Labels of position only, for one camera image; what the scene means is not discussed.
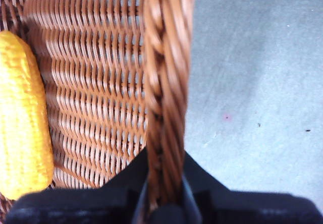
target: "yellow corn cob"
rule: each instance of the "yellow corn cob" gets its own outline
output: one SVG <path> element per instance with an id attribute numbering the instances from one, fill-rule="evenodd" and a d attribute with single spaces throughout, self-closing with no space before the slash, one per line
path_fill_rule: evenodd
<path id="1" fill-rule="evenodd" d="M 0 192 L 9 199 L 52 180 L 45 91 L 29 46 L 0 32 Z"/>

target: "wicker basket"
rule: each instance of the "wicker basket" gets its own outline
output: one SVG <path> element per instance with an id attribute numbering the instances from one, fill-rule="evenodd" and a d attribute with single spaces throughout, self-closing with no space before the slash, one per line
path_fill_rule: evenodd
<path id="1" fill-rule="evenodd" d="M 177 201 L 192 8 L 193 0 L 1 0 L 0 30 L 29 43 L 45 84 L 53 187 L 100 187 L 147 143 L 152 208 Z M 10 206 L 0 196 L 1 218 Z"/>

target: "woven wicker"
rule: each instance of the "woven wicker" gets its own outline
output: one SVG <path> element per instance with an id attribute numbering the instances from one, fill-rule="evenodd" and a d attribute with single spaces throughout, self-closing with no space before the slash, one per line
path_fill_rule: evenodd
<path id="1" fill-rule="evenodd" d="M 152 208 L 178 201 L 192 8 L 193 0 L 1 0 L 0 30 L 29 43 L 45 84 L 53 186 L 100 187 L 148 139 Z"/>
<path id="2" fill-rule="evenodd" d="M 10 207 L 12 206 L 13 202 L 8 200 L 5 196 L 0 193 L 0 223 L 2 224 L 6 213 L 9 211 Z"/>

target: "gray floor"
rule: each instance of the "gray floor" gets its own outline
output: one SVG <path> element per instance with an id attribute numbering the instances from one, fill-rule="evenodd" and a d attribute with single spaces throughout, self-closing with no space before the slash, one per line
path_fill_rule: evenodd
<path id="1" fill-rule="evenodd" d="M 193 41 L 187 151 L 323 212 L 323 0 L 195 0 Z"/>

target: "twisted wicker handle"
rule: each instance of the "twisted wicker handle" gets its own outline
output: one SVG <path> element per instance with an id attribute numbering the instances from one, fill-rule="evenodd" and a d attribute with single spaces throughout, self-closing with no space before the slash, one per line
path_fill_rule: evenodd
<path id="1" fill-rule="evenodd" d="M 150 210 L 181 198 L 194 0 L 145 0 Z"/>

